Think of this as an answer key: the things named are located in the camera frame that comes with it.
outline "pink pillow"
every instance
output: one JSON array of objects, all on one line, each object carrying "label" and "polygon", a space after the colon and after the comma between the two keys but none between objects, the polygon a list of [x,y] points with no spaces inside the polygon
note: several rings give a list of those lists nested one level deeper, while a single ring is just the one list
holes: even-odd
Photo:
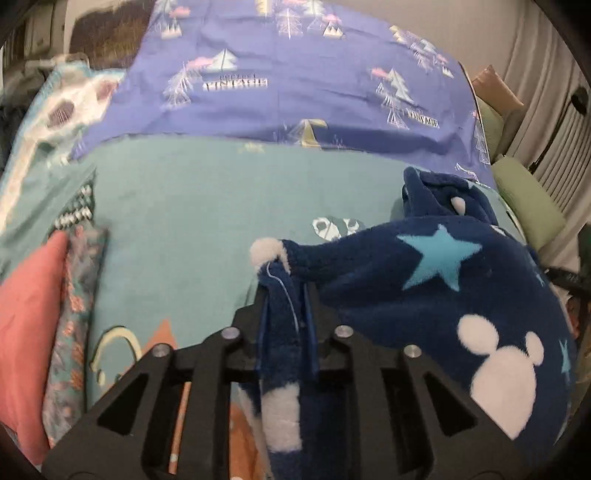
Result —
[{"label": "pink pillow", "polygon": [[41,421],[47,370],[60,316],[68,245],[56,232],[0,286],[0,421],[40,465],[49,450]]}]

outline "floral pillow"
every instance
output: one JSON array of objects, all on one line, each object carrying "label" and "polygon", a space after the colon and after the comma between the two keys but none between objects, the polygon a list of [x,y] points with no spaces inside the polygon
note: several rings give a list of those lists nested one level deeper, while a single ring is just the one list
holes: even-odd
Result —
[{"label": "floral pillow", "polygon": [[70,230],[62,310],[43,401],[43,426],[53,447],[84,413],[85,346],[107,231],[83,220]]}]

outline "light blue star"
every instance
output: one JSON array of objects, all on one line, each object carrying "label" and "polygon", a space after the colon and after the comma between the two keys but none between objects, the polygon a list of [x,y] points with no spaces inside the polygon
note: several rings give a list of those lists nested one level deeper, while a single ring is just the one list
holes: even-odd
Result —
[{"label": "light blue star", "polygon": [[456,240],[441,224],[432,236],[398,235],[397,238],[423,255],[403,290],[439,275],[448,287],[460,291],[461,263],[482,249],[480,244]]},{"label": "light blue star", "polygon": [[569,357],[569,348],[567,347],[566,340],[564,343],[558,340],[560,344],[560,350],[562,351],[562,370],[560,373],[566,374],[566,384],[570,385],[570,357]]}]

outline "white mickey mouse head print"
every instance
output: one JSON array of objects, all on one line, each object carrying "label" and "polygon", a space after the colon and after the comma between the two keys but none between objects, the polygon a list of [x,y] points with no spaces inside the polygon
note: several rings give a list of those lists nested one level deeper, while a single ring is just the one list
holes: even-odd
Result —
[{"label": "white mickey mouse head print", "polygon": [[527,353],[514,345],[497,348],[499,333],[480,315],[464,315],[457,336],[475,355],[488,355],[472,377],[470,396],[511,439],[525,428],[535,402],[535,369],[544,346],[534,332],[525,336]]}]

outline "navy blue fleece blanket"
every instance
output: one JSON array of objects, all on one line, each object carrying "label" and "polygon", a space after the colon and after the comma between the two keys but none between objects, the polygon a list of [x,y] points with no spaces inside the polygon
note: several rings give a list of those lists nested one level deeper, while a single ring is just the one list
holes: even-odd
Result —
[{"label": "navy blue fleece blanket", "polygon": [[307,282],[370,340],[427,352],[530,463],[564,423],[574,347],[535,255],[465,180],[414,168],[404,178],[404,220],[322,245],[252,246],[269,305],[261,381],[244,390],[278,480],[346,476],[343,398],[303,374]]}]

